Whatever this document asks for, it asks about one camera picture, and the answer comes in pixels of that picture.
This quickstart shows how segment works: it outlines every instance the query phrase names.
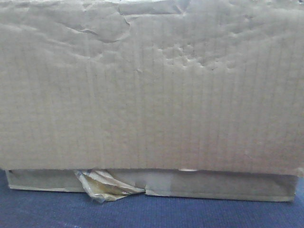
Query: blue carpet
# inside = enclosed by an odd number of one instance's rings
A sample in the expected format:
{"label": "blue carpet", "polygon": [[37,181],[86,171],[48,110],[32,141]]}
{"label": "blue carpet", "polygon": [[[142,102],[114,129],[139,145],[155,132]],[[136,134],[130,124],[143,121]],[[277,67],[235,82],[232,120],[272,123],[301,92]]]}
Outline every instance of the blue carpet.
{"label": "blue carpet", "polygon": [[10,190],[0,171],[0,228],[304,228],[304,179],[293,203]]}

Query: cardboard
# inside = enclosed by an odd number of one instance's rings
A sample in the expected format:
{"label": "cardboard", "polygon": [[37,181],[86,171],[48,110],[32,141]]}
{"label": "cardboard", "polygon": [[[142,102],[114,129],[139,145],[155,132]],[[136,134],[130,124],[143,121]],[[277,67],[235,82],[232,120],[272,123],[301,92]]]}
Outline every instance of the cardboard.
{"label": "cardboard", "polygon": [[[298,179],[277,174],[178,170],[94,170],[82,171],[81,176],[87,178],[81,180],[86,192],[100,202],[139,192],[154,196],[292,201]],[[7,177],[12,189],[84,191],[74,172],[68,170],[13,170],[7,172]]]}
{"label": "cardboard", "polygon": [[300,1],[0,0],[0,167],[304,175]]}

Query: cardboard box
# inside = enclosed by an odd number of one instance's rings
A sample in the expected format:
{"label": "cardboard box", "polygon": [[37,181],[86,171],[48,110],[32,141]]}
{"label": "cardboard box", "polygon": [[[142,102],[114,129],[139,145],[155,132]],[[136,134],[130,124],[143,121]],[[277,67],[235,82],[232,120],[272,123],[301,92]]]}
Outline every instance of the cardboard box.
{"label": "cardboard box", "polygon": [[0,0],[0,167],[304,175],[304,4]]}

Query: crumpled cardboard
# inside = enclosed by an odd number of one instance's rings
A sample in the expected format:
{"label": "crumpled cardboard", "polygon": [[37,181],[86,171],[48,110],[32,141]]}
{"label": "crumpled cardboard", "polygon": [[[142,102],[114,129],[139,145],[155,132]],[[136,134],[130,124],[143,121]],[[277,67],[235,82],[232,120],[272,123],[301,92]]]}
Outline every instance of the crumpled cardboard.
{"label": "crumpled cardboard", "polygon": [[0,167],[304,175],[304,4],[0,0]]}

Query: torn tape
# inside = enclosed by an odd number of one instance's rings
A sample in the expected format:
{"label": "torn tape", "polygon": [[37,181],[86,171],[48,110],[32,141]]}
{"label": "torn tape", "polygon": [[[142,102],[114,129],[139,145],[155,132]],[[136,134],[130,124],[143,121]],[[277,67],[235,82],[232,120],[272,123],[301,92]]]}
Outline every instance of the torn tape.
{"label": "torn tape", "polygon": [[145,192],[145,189],[136,188],[116,180],[104,170],[76,170],[74,172],[86,193],[100,203],[115,201],[131,194]]}

